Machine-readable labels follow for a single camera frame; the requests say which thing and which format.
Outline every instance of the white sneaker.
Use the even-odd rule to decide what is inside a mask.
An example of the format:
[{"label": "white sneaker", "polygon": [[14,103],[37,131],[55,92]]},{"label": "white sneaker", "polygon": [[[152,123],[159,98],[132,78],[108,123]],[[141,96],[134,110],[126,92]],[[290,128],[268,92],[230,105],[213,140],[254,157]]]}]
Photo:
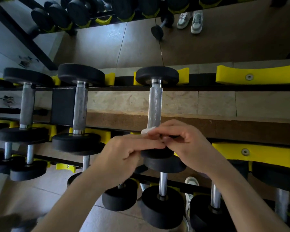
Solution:
[{"label": "white sneaker", "polygon": [[[198,180],[194,177],[187,177],[185,180],[185,183],[199,186]],[[193,195],[185,193],[185,196],[186,196],[186,210],[185,210],[185,212],[186,212],[186,218],[187,218],[188,224],[189,224],[190,223],[190,215],[189,215],[189,213],[190,213],[190,201],[192,200]]]},{"label": "white sneaker", "polygon": [[192,17],[192,12],[181,13],[177,22],[178,29],[184,29]]},{"label": "white sneaker", "polygon": [[191,33],[199,34],[202,31],[202,25],[203,25],[203,11],[196,10],[193,12]]}]

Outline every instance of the wall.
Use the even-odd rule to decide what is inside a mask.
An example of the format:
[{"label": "wall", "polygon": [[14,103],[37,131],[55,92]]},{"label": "wall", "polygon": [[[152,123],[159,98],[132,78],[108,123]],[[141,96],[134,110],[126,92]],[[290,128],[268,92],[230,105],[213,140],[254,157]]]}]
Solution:
[{"label": "wall", "polygon": [[[35,0],[41,5],[46,0]],[[11,17],[28,32],[35,26],[34,21],[31,18],[31,9],[26,7],[21,2],[8,1],[0,4]],[[54,52],[53,47],[56,42],[59,46],[63,33],[50,33],[39,35],[34,39],[34,42],[44,51],[46,55],[49,55],[53,59]],[[36,61],[36,57],[0,22],[0,77],[6,67],[20,67],[19,63],[23,58],[31,57],[32,62],[29,64],[28,69],[42,71],[43,64]]]}]

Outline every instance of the person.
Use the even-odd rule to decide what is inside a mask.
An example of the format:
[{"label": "person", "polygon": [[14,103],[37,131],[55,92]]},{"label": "person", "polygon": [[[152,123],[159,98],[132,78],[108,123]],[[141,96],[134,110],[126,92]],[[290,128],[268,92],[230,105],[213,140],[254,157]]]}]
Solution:
[{"label": "person", "polygon": [[166,121],[146,135],[113,137],[33,232],[79,231],[100,195],[132,175],[140,151],[165,146],[175,151],[188,167],[212,179],[238,232],[290,232],[290,228],[202,133],[178,120]]},{"label": "person", "polygon": [[203,10],[181,13],[177,22],[177,28],[184,29],[185,27],[187,27],[191,18],[191,33],[199,34],[202,31],[203,26]]}]

